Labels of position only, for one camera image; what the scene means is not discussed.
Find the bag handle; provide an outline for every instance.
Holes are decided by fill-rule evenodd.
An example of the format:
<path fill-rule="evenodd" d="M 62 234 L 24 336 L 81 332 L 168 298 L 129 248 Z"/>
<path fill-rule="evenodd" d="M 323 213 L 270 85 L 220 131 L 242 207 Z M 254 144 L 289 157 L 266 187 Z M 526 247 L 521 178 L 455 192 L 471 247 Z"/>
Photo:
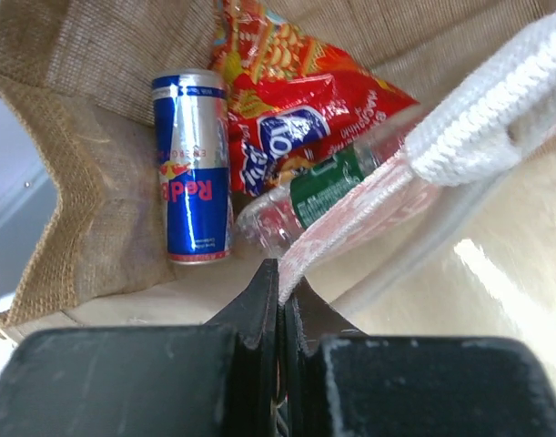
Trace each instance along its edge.
<path fill-rule="evenodd" d="M 407 135 L 402 151 L 304 232 L 279 263 L 280 305 L 314 261 L 415 177 L 441 186 L 495 178 L 555 123 L 556 14 L 520 31 Z"/>

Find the can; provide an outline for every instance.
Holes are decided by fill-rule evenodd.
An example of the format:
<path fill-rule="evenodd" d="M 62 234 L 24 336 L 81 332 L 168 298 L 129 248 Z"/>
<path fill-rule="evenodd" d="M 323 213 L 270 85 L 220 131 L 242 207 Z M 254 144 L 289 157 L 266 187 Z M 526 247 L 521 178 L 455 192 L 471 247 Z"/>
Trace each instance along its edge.
<path fill-rule="evenodd" d="M 179 69 L 152 82 L 168 257 L 202 264 L 231 251 L 227 94 L 221 76 Z"/>

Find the energy drink can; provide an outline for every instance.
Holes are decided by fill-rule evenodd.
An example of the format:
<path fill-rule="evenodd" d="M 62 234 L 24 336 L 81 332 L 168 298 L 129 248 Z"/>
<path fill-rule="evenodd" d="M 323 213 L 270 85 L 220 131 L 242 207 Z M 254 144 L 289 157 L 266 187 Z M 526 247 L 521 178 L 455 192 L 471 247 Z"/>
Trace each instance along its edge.
<path fill-rule="evenodd" d="M 221 76 L 179 69 L 152 82 L 169 258 L 201 264 L 230 252 L 227 96 Z"/>

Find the plastic bottle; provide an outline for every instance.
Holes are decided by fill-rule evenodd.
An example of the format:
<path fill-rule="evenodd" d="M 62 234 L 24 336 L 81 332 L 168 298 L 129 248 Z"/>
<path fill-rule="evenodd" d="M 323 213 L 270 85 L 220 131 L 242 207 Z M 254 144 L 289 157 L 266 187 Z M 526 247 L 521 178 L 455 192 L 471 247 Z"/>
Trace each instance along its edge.
<path fill-rule="evenodd" d="M 239 214 L 237 238 L 281 258 L 314 221 L 392 157 L 427 111 L 409 107 L 290 182 L 256 198 Z"/>

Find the snack bag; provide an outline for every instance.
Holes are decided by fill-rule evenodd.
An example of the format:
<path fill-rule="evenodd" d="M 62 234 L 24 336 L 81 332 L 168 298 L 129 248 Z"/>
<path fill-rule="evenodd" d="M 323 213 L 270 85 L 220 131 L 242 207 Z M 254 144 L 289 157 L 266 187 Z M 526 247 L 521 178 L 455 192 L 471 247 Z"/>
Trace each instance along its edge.
<path fill-rule="evenodd" d="M 254 0 L 218 0 L 210 67 L 228 87 L 232 189 L 251 196 L 417 103 Z"/>

